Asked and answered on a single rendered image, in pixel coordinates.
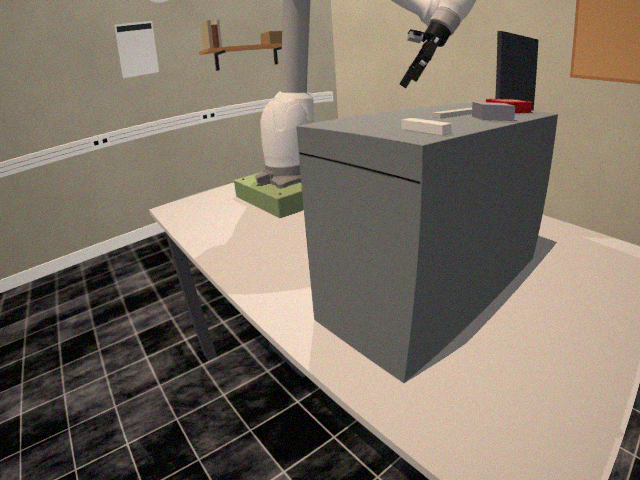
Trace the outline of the black flat panel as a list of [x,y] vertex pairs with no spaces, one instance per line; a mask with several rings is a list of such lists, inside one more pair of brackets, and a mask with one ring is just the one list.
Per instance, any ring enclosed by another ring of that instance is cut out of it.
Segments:
[[495,99],[529,101],[534,111],[538,41],[497,31]]

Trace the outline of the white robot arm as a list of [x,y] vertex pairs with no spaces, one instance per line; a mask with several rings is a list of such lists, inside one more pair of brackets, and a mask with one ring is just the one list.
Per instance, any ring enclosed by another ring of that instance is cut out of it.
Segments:
[[[391,1],[419,16],[427,26],[433,21],[443,24],[451,35],[476,2]],[[308,124],[307,118],[309,124],[314,123],[314,99],[306,93],[309,22],[310,0],[283,0],[281,92],[265,106],[261,116],[266,170],[255,175],[258,184],[270,183],[285,188],[301,182],[296,126]]]

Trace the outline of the grey tool chest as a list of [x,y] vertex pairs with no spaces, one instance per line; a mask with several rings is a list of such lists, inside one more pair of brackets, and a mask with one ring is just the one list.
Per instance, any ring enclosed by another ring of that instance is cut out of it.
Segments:
[[314,320],[409,380],[533,259],[557,119],[460,103],[296,126]]

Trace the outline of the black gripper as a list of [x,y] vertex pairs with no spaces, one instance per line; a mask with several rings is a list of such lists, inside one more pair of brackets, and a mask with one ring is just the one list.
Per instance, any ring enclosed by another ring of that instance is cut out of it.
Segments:
[[420,75],[422,74],[425,67],[427,66],[427,63],[431,61],[431,58],[435,50],[437,49],[437,46],[443,47],[446,41],[448,40],[449,36],[451,35],[451,32],[443,24],[433,21],[430,23],[430,25],[426,29],[425,34],[428,35],[427,41],[425,42],[425,44],[423,44],[418,55],[416,56],[412,64],[409,66],[409,69],[407,70],[403,79],[399,83],[404,88],[407,88],[411,80],[414,80],[415,82],[417,82]]

